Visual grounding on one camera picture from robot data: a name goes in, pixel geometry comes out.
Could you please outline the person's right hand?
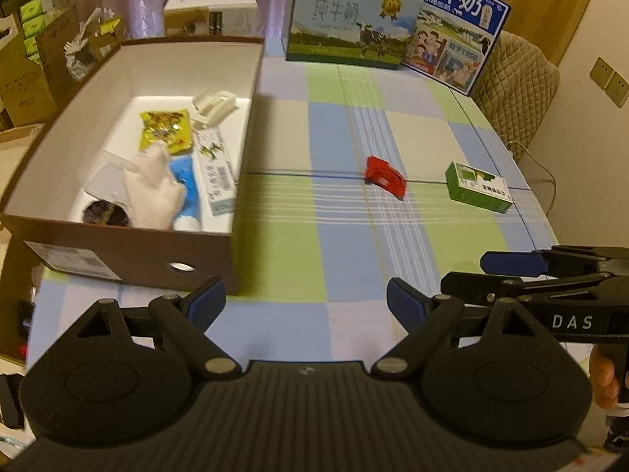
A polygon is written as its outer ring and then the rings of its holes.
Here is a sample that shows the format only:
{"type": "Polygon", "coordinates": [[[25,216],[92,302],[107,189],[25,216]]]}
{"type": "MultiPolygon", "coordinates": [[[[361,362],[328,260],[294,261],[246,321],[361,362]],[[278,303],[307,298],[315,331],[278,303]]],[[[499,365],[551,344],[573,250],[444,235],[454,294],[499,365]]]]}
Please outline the person's right hand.
{"type": "Polygon", "coordinates": [[[613,408],[620,396],[620,383],[613,361],[601,352],[599,345],[590,352],[589,375],[595,404],[603,409],[613,408]]]}

